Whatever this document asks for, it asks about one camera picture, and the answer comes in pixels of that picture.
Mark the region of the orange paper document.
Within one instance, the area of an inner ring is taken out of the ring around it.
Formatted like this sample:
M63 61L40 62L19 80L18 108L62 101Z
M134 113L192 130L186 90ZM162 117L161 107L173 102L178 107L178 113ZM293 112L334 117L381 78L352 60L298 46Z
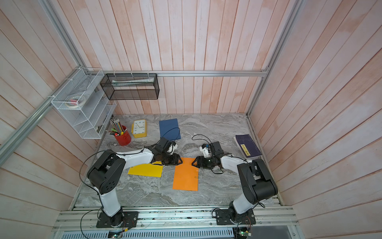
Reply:
M182 164L175 167L173 189L198 191L199 169L192 166L194 158L181 158Z

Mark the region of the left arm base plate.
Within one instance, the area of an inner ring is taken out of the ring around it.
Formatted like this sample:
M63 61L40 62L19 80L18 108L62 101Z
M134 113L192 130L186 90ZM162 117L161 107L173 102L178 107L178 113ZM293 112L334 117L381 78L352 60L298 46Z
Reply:
M104 211L99 215L96 228L134 228L138 219L137 211L118 211L114 216L109 217Z

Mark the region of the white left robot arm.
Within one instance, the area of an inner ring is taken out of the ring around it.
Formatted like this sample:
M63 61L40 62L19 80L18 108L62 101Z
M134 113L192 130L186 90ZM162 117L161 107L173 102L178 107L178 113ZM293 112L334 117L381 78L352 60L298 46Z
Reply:
M137 165L159 162L162 166L180 165L181 157L175 153L177 144L162 137L151 146L130 152L114 152L106 150L88 170L87 178L99 195L102 214L113 227L119 226L123 220L123 210L118 201L115 187L122 172Z

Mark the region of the blue paper document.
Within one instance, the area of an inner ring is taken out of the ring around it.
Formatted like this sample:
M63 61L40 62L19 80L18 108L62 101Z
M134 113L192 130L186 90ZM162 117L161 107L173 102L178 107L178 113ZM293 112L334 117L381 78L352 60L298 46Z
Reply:
M159 121L160 137L174 141L181 139L181 131L177 119L167 119Z

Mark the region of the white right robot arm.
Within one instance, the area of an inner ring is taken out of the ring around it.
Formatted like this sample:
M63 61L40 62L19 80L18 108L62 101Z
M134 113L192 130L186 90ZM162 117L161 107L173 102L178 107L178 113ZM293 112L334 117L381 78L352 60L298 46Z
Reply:
M219 142L203 144L200 151L203 155L195 158L193 167L209 170L219 167L239 176L242 194L230 203L230 217L242 216L258 205L264 208L262 201L278 194L277 185L262 159L248 161L234 156L224 152Z

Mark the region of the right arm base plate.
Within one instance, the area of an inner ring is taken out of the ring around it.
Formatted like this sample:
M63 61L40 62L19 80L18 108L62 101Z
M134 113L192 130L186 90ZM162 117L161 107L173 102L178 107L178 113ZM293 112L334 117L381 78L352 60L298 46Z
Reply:
M216 219L216 224L221 226L237 224L247 224L251 226L256 224L254 213L251 210L243 214L238 214L234 211L233 207L229 207L228 209L214 208L211 215Z

